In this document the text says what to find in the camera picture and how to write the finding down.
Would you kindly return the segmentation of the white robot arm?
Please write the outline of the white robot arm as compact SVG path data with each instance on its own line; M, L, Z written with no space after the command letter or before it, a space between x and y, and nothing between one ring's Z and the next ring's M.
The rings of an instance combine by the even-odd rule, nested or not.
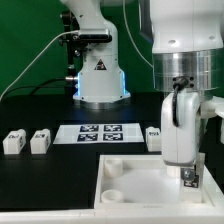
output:
M118 64L117 28L102 15L103 6L132 0L60 0L79 28L83 66L73 99L107 108L130 96ZM220 84L223 63L224 0L140 0L140 28L152 39L154 87L166 94L161 110L162 158L184 173L195 166L199 129L208 119L207 94Z

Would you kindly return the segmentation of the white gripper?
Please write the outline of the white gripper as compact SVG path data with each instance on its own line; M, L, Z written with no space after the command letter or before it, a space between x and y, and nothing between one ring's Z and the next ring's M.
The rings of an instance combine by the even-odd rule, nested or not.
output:
M164 163L169 166L192 166L199 150L200 98L197 92L183 90L177 96L177 118L179 126L173 124L173 94L163 101L161 111L161 150ZM183 181L193 181L194 167L180 169Z

